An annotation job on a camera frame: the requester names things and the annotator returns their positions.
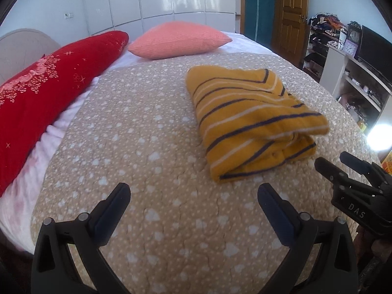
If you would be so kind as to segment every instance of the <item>wooden door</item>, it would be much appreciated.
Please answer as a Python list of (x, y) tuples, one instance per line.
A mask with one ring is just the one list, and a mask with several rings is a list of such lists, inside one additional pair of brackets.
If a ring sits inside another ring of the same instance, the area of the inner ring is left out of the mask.
[(303, 57), (308, 0), (275, 0), (272, 50), (295, 66)]

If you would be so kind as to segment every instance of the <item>red floral pillow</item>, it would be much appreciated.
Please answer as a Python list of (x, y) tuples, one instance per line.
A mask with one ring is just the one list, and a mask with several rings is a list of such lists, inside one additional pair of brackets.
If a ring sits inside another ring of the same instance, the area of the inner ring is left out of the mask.
[(128, 34), (107, 32), (44, 56), (0, 86), (0, 196), (36, 142), (121, 54)]

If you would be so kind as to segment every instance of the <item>wall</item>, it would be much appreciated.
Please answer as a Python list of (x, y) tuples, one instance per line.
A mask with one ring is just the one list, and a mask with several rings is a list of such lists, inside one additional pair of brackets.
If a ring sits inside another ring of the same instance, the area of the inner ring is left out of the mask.
[(392, 43), (392, 32), (372, 0), (309, 0), (308, 16), (321, 12), (337, 14), (344, 24), (357, 21)]
[[(72, 19), (64, 19), (71, 12)], [(83, 0), (17, 0), (0, 26), (0, 36), (18, 28), (40, 30), (60, 45), (89, 36)]]

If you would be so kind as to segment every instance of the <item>bedspread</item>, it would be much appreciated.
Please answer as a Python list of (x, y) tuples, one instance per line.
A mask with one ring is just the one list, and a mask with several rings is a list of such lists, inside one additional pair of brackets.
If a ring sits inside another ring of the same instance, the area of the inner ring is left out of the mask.
[[(330, 133), (314, 138), (315, 156), (214, 183), (185, 87), (189, 68), (201, 64), (276, 72), (290, 93), (329, 121)], [(204, 54), (107, 72), (50, 162), (33, 212), (33, 240), (45, 217), (73, 220), (125, 182), (130, 205), (101, 252), (132, 293), (257, 293), (287, 253), (257, 203), (258, 186), (269, 182), (298, 211), (332, 220), (339, 214), (332, 186), (313, 163), (324, 156), (358, 180), (338, 161), (344, 150), (377, 160), (344, 108), (276, 56)], [(353, 232), (355, 223), (348, 224)], [(80, 261), (76, 266), (87, 279)]]

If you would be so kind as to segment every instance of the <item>television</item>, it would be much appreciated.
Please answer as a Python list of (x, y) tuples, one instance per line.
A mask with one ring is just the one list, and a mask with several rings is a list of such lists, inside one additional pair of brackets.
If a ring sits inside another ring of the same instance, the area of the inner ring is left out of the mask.
[(372, 66), (392, 85), (392, 43), (362, 26), (362, 40), (357, 57)]

